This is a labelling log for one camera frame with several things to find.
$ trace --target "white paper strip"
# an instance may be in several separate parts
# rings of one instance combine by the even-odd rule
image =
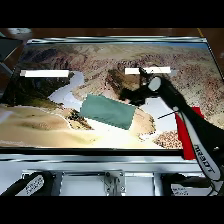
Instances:
[[[143,68],[147,73],[171,73],[170,67],[148,67]],[[138,68],[125,68],[125,75],[138,75]]]
[[[20,76],[25,77],[68,77],[69,70],[34,70],[34,71],[21,71]]]

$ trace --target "red cloth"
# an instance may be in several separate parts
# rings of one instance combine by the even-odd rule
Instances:
[[[200,107],[192,107],[192,109],[202,118],[204,118],[204,115],[201,113]],[[187,128],[177,113],[175,113],[175,118],[177,122],[178,139],[182,142],[183,145],[184,159],[186,160],[195,159],[194,151],[191,145],[190,137],[187,132]]]

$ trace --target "desert landscape image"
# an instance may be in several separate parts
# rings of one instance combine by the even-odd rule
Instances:
[[[153,104],[136,108],[122,130],[79,116],[87,94],[118,100],[123,88],[139,88],[125,68],[170,66],[164,74],[190,106],[224,129],[224,85],[207,47],[160,44],[27,45],[0,101],[0,146],[176,149],[177,130],[157,125]],[[68,78],[27,78],[21,70],[69,70]]]

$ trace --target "teal rectangular cloth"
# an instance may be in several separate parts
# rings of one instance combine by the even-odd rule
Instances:
[[[82,104],[79,115],[128,130],[134,113],[134,106],[111,100],[102,95],[88,94]]]

